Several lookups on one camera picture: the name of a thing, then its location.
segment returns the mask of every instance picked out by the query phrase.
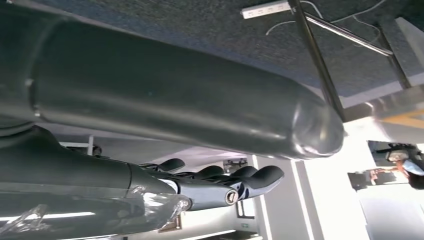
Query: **wall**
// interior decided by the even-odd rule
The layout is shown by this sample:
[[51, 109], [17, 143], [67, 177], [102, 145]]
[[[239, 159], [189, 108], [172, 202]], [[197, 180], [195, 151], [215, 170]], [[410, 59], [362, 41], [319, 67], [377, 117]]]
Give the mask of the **wall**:
[[248, 157], [248, 162], [249, 164], [252, 162], [258, 169], [274, 165], [280, 167], [285, 173], [279, 185], [255, 199], [259, 235], [264, 240], [315, 239], [311, 221], [317, 221], [317, 219], [309, 217], [301, 190], [301, 181], [296, 168], [293, 168], [296, 165], [295, 162], [259, 156]]
[[422, 240], [423, 199], [408, 184], [370, 186], [358, 191], [371, 240]]
[[255, 218], [238, 218], [237, 217], [237, 206], [234, 205], [231, 207], [231, 215], [234, 216], [233, 229], [237, 231], [245, 231], [245, 232], [258, 232], [257, 226], [257, 217], [255, 213]]

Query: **metal bar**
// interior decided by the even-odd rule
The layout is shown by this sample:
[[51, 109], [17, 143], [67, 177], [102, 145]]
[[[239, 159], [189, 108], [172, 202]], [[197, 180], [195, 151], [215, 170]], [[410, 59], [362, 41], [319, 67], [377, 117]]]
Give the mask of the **metal bar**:
[[301, 2], [300, 0], [288, 0], [288, 4], [294, 14], [295, 21], [298, 24], [300, 35], [303, 37], [313, 63], [318, 70], [319, 78], [321, 80], [321, 91], [324, 99], [334, 108], [340, 118], [344, 120], [343, 106], [340, 102], [339, 94], [337, 93], [336, 87], [331, 79], [329, 70], [327, 69], [326, 63], [324, 62], [311, 28], [308, 25]]
[[[378, 27], [380, 29], [380, 42], [381, 45], [383, 45], [385, 48], [392, 50], [392, 48], [390, 47], [390, 43], [386, 38], [386, 35], [383, 32], [383, 29], [379, 26]], [[391, 67], [394, 70], [394, 73], [397, 76], [397, 80], [399, 81], [400, 86], [402, 87], [402, 89], [410, 89], [412, 88], [412, 85], [407, 77], [407, 75], [405, 74], [404, 70], [402, 69], [401, 64], [399, 63], [398, 59], [396, 58], [395, 54], [392, 54], [390, 56], [388, 56], [388, 61], [391, 65]]]
[[82, 143], [82, 142], [59, 142], [60, 145], [67, 148], [88, 148], [88, 143]]
[[318, 25], [318, 26], [320, 26], [323, 29], [327, 29], [330, 32], [333, 32], [333, 33], [335, 33], [335, 34], [337, 34], [337, 35], [339, 35], [341, 37], [344, 37], [346, 39], [349, 39], [352, 42], [355, 42], [357, 44], [360, 44], [360, 45], [362, 45], [362, 46], [364, 46], [364, 47], [366, 47], [368, 49], [371, 49], [371, 50], [373, 50], [373, 51], [375, 51], [375, 52], [377, 52], [379, 54], [382, 54], [384, 56], [388, 56], [389, 57], [389, 56], [392, 56], [393, 55], [393, 51], [391, 51], [389, 49], [381, 48], [381, 47], [373, 44], [372, 42], [369, 42], [368, 40], [366, 40], [366, 39], [364, 39], [364, 38], [362, 38], [362, 37], [360, 37], [358, 35], [353, 34], [352, 32], [350, 32], [348, 30], [345, 30], [345, 29], [343, 29], [343, 28], [341, 28], [339, 26], [336, 26], [336, 25], [334, 25], [334, 24], [332, 24], [330, 22], [327, 22], [327, 21], [325, 21], [325, 20], [323, 20], [323, 19], [321, 19], [319, 17], [316, 17], [314, 15], [311, 15], [311, 14], [309, 14], [307, 12], [305, 12], [304, 14], [306, 16], [306, 19], [309, 22], [311, 22], [311, 23], [313, 23], [315, 25]]
[[93, 147], [94, 147], [94, 136], [90, 135], [88, 137], [87, 155], [90, 155], [90, 156], [93, 155]]

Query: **black metal tube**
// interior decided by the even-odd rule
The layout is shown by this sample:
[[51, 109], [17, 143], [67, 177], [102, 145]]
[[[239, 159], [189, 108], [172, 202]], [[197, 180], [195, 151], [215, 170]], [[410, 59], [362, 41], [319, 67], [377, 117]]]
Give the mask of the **black metal tube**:
[[10, 4], [0, 29], [5, 116], [274, 158], [343, 143], [335, 111], [281, 75]]
[[[390, 46], [389, 41], [387, 40], [387, 37], [383, 31], [383, 29], [379, 26], [378, 27], [380, 29], [380, 37], [379, 40], [381, 42], [381, 45], [392, 51], [392, 47]], [[406, 75], [406, 73], [404, 72], [404, 70], [402, 69], [402, 66], [400, 64], [400, 62], [398, 61], [398, 58], [395, 56], [395, 53], [393, 52], [393, 54], [387, 56], [387, 60], [390, 63], [394, 73], [397, 76], [397, 80], [399, 81], [400, 86], [402, 87], [402, 89], [410, 89], [412, 88], [412, 85]]]
[[309, 27], [308, 20], [301, 6], [300, 0], [288, 0], [291, 10], [294, 14], [297, 27], [300, 35], [303, 38], [309, 54], [312, 57], [313, 63], [319, 74], [321, 80], [321, 90], [325, 101], [334, 108], [342, 120], [344, 120], [344, 112], [342, 102], [340, 101], [339, 94], [331, 79], [329, 70], [324, 62], [321, 51], [315, 41], [311, 28]]

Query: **metal pole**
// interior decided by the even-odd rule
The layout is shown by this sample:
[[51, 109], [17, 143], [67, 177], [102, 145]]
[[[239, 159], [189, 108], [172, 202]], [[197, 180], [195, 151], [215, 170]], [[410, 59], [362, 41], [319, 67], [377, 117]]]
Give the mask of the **metal pole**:
[[[383, 32], [383, 29], [380, 26], [378, 28], [380, 29], [380, 38], [379, 39], [380, 39], [381, 45], [383, 45], [383, 47], [385, 47], [389, 50], [392, 50], [392, 48], [390, 47], [389, 41], [387, 40], [386, 35]], [[395, 54], [389, 55], [388, 61], [391, 65], [391, 67], [393, 68], [402, 89], [412, 88], [412, 85], [411, 85], [407, 75], [405, 74], [404, 70], [402, 69], [402, 66], [399, 63], [398, 59], [396, 58]]]
[[309, 54], [312, 57], [313, 63], [318, 70], [319, 78], [321, 80], [321, 91], [325, 101], [334, 108], [340, 118], [344, 121], [343, 106], [340, 102], [339, 94], [337, 93], [336, 87], [331, 79], [329, 70], [327, 69], [326, 63], [324, 62], [321, 51], [318, 48], [317, 42], [315, 41], [314, 35], [312, 34], [311, 28], [308, 25], [308, 21], [305, 17], [305, 13], [302, 9], [300, 0], [288, 0], [291, 10], [294, 14], [294, 18], [299, 27], [300, 35], [306, 44]]
[[323, 29], [327, 29], [330, 32], [333, 32], [333, 33], [335, 33], [335, 34], [337, 34], [337, 35], [339, 35], [341, 37], [347, 38], [347, 39], [351, 40], [352, 42], [355, 42], [357, 44], [360, 44], [360, 45], [362, 45], [362, 46], [364, 46], [364, 47], [366, 47], [368, 49], [371, 49], [371, 50], [373, 50], [373, 51], [375, 51], [375, 52], [377, 52], [379, 54], [382, 54], [384, 56], [388, 56], [389, 57], [389, 56], [392, 56], [393, 55], [393, 51], [388, 50], [388, 49], [381, 48], [381, 47], [373, 44], [372, 42], [370, 42], [370, 41], [368, 41], [368, 40], [366, 40], [366, 39], [364, 39], [364, 38], [362, 38], [362, 37], [360, 37], [358, 35], [353, 34], [352, 32], [350, 32], [348, 30], [345, 30], [345, 29], [343, 29], [343, 28], [341, 28], [339, 26], [336, 26], [336, 25], [334, 25], [334, 24], [332, 24], [330, 22], [327, 22], [327, 21], [325, 21], [325, 20], [323, 20], [323, 19], [321, 19], [319, 17], [316, 17], [314, 15], [311, 15], [311, 14], [309, 14], [307, 12], [305, 12], [304, 14], [306, 16], [306, 19], [309, 22], [311, 22], [311, 23], [313, 23], [315, 25], [318, 25], [318, 26], [320, 26]]

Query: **electrical cable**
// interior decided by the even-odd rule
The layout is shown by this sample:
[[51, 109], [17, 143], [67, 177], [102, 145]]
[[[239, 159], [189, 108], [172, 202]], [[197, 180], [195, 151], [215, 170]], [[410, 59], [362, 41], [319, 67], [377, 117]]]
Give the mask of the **electrical cable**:
[[315, 9], [315, 12], [318, 14], [318, 16], [322, 19], [324, 19], [323, 15], [321, 14], [320, 10], [318, 10], [318, 7], [311, 1], [300, 1], [303, 4], [309, 4], [313, 7], [313, 9]]
[[382, 34], [382, 32], [381, 32], [381, 30], [380, 30], [378, 27], [373, 26], [373, 25], [371, 25], [371, 24], [369, 24], [369, 23], [366, 23], [366, 22], [364, 22], [364, 21], [359, 20], [359, 19], [357, 18], [357, 16], [353, 16], [352, 18], [353, 18], [353, 19], [355, 19], [358, 23], [361, 23], [361, 24], [367, 25], [367, 26], [369, 26], [369, 27], [371, 27], [371, 28], [373, 28], [373, 29], [377, 30], [377, 34], [376, 34], [377, 36], [376, 36], [376, 37], [374, 37], [374, 39], [373, 39], [373, 40], [369, 41], [370, 43], [374, 43], [375, 41], [377, 41], [377, 39], [379, 39], [379, 37], [380, 37], [380, 35]]
[[[320, 10], [318, 10], [318, 7], [313, 3], [313, 2], [311, 2], [311, 1], [304, 1], [304, 0], [302, 0], [302, 1], [300, 1], [301, 3], [304, 3], [304, 4], [309, 4], [309, 5], [311, 5], [312, 7], [313, 7], [313, 9], [316, 11], [316, 13], [318, 14], [318, 16], [321, 18], [321, 19], [323, 19], [324, 17], [323, 17], [323, 15], [321, 14], [321, 12], [320, 12]], [[283, 22], [280, 22], [280, 23], [277, 23], [277, 24], [275, 24], [274, 26], [272, 26], [270, 29], [268, 29], [268, 31], [266, 31], [266, 33], [265, 33], [265, 35], [266, 36], [268, 36], [268, 34], [270, 34], [270, 32], [272, 31], [272, 30], [274, 30], [276, 27], [278, 27], [278, 26], [281, 26], [281, 25], [284, 25], [284, 24], [291, 24], [291, 23], [295, 23], [295, 21], [283, 21]]]
[[357, 13], [354, 13], [354, 14], [351, 14], [351, 15], [347, 15], [347, 16], [344, 16], [344, 17], [342, 17], [342, 18], [339, 18], [339, 19], [333, 20], [333, 21], [331, 21], [331, 23], [332, 23], [332, 24], [335, 24], [335, 23], [338, 23], [338, 22], [340, 22], [340, 21], [346, 20], [346, 19], [348, 19], [348, 18], [354, 17], [354, 16], [356, 16], [356, 15], [361, 15], [361, 14], [364, 14], [364, 13], [368, 13], [369, 11], [374, 10], [375, 8], [377, 8], [378, 6], [382, 5], [382, 4], [383, 4], [383, 3], [385, 3], [386, 1], [387, 1], [387, 0], [381, 0], [381, 1], [379, 1], [377, 4], [375, 4], [375, 5], [374, 5], [374, 6], [372, 6], [372, 7], [369, 7], [369, 8], [367, 8], [367, 9], [363, 10], [363, 11], [359, 11], [359, 12], [357, 12]]
[[[367, 9], [365, 9], [365, 10], [362, 10], [362, 11], [356, 12], [356, 13], [354, 13], [354, 14], [350, 14], [350, 15], [344, 16], [344, 17], [342, 17], [342, 18], [339, 18], [339, 19], [333, 20], [333, 21], [331, 21], [330, 23], [335, 24], [335, 23], [341, 22], [341, 21], [343, 21], [343, 20], [346, 20], [346, 19], [349, 19], [349, 18], [353, 18], [353, 19], [355, 19], [355, 21], [357, 21], [358, 23], [364, 24], [364, 25], [366, 25], [366, 26], [368, 26], [368, 27], [371, 27], [371, 28], [373, 28], [373, 29], [377, 30], [377, 36], [376, 36], [376, 37], [375, 37], [372, 41], [370, 41], [371, 43], [373, 43], [373, 42], [375, 42], [377, 39], [379, 39], [379, 37], [380, 37], [380, 35], [381, 35], [381, 31], [380, 31], [380, 29], [378, 29], [376, 26], [373, 26], [373, 25], [371, 25], [371, 24], [369, 24], [369, 23], [366, 23], [366, 22], [364, 22], [364, 21], [359, 20], [359, 19], [357, 18], [357, 15], [361, 15], [361, 14], [364, 14], [364, 13], [368, 13], [368, 12], [370, 12], [370, 11], [372, 11], [372, 10], [376, 9], [378, 6], [380, 6], [381, 4], [383, 4], [383, 3], [384, 3], [384, 2], [386, 2], [386, 1], [387, 1], [387, 0], [381, 0], [381, 1], [379, 1], [378, 3], [376, 3], [374, 6], [371, 6], [371, 7], [367, 8]], [[313, 9], [316, 11], [316, 13], [318, 14], [318, 16], [319, 16], [321, 19], [324, 19], [324, 17], [323, 17], [323, 15], [321, 14], [320, 10], [318, 9], [318, 7], [317, 7], [317, 6], [316, 6], [313, 2], [306, 1], [306, 0], [301, 0], [300, 2], [301, 2], [301, 3], [305, 3], [305, 4], [309, 4], [309, 5], [311, 5], [311, 6], [313, 7]], [[266, 31], [265, 35], [266, 35], [266, 36], [268, 36], [268, 35], [271, 33], [271, 31], [272, 31], [272, 30], [274, 30], [274, 29], [275, 29], [276, 27], [278, 27], [278, 26], [281, 26], [281, 25], [284, 25], [284, 24], [290, 24], [290, 23], [295, 23], [295, 21], [283, 21], [283, 22], [277, 23], [277, 24], [275, 24], [274, 26], [272, 26], [270, 29], [268, 29], [268, 31]]]

